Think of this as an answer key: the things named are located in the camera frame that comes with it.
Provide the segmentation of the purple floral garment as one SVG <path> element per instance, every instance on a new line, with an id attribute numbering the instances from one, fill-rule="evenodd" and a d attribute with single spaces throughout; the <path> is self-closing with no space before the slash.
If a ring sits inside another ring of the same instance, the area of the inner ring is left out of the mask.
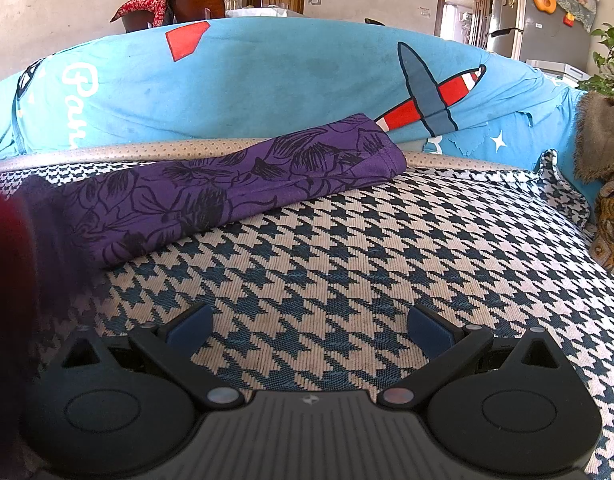
<path id="1" fill-rule="evenodd" d="M 362 114 L 234 153 L 167 160 L 54 186 L 26 178 L 42 257 L 105 269 L 181 238 L 303 200 L 388 182 L 403 151 Z"/>

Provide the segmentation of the houndstooth sofa seat cover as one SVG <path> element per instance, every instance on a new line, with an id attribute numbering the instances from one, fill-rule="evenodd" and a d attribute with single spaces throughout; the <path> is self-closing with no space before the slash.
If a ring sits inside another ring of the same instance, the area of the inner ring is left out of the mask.
<path id="1" fill-rule="evenodd" d="M 434 167 L 259 214 L 115 266 L 42 325 L 18 479 L 614 479 L 614 276 L 586 202 L 535 172 Z M 204 408 L 129 344 L 208 304 Z M 491 349 L 415 408 L 412 307 Z"/>

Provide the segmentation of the brown fur blanket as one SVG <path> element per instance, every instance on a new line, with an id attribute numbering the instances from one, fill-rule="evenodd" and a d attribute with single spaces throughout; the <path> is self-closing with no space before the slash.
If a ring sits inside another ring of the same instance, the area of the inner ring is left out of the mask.
<path id="1" fill-rule="evenodd" d="M 614 96 L 586 92 L 576 113 L 575 177 L 584 183 L 614 174 Z"/>

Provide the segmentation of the blue printed sofa back cover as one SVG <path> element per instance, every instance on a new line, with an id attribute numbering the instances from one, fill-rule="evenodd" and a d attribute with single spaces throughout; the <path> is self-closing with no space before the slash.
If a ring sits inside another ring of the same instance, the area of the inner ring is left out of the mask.
<path id="1" fill-rule="evenodd" d="M 575 177 L 582 94 L 467 44 L 312 18 L 219 18 L 107 36 L 0 81 L 0 160 L 70 148 L 273 138 L 363 114 L 429 154 Z"/>

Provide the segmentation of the green potted plant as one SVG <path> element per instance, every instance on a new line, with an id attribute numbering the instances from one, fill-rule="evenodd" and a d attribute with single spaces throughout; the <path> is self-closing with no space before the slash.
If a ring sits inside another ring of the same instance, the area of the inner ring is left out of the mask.
<path id="1" fill-rule="evenodd" d="M 603 23 L 591 33 L 591 36 L 599 39 L 599 44 L 606 49 L 606 53 L 593 52 L 593 63 L 598 72 L 586 80 L 579 81 L 577 88 L 598 92 L 603 96 L 614 96 L 614 25 Z"/>

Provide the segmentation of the silver refrigerator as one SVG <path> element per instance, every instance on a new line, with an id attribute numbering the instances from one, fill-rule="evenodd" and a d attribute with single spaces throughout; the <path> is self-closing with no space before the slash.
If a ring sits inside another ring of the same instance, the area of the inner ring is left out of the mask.
<path id="1" fill-rule="evenodd" d="M 600 0 L 492 0 L 487 50 L 527 62 L 587 67 Z"/>

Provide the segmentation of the red patterned cloth on chair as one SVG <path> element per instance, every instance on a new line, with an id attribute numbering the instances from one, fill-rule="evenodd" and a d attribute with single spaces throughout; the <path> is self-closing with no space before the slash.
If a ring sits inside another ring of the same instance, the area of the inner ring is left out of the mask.
<path id="1" fill-rule="evenodd" d="M 167 12 L 167 0 L 128 0 L 116 10 L 110 22 L 121 20 L 126 32 L 136 32 L 164 25 Z"/>

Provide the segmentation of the dark wooden chair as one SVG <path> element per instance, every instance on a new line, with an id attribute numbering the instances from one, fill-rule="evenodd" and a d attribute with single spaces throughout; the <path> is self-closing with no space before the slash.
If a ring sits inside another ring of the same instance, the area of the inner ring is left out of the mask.
<path id="1" fill-rule="evenodd" d="M 226 18 L 225 0 L 167 0 L 164 25 Z"/>

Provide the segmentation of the white clothed dining table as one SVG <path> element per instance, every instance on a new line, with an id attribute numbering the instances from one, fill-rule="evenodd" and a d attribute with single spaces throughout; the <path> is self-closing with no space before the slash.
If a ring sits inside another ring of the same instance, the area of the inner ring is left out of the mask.
<path id="1" fill-rule="evenodd" d="M 232 9 L 226 12 L 228 18 L 302 18 L 303 14 L 292 10 L 282 9 L 279 6 L 248 6 L 247 8 Z"/>

